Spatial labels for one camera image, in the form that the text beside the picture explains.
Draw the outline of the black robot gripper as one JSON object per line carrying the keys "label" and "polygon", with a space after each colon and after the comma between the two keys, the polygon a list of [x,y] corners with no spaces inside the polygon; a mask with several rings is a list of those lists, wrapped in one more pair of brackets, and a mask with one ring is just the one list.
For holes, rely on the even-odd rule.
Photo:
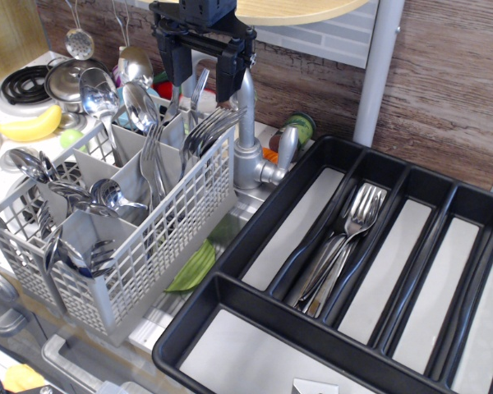
{"label": "black robot gripper", "polygon": [[256,31],[236,16],[235,1],[153,1],[154,36],[168,79],[180,86],[192,74],[192,51],[217,59],[216,98],[240,89],[245,66],[256,61]]}

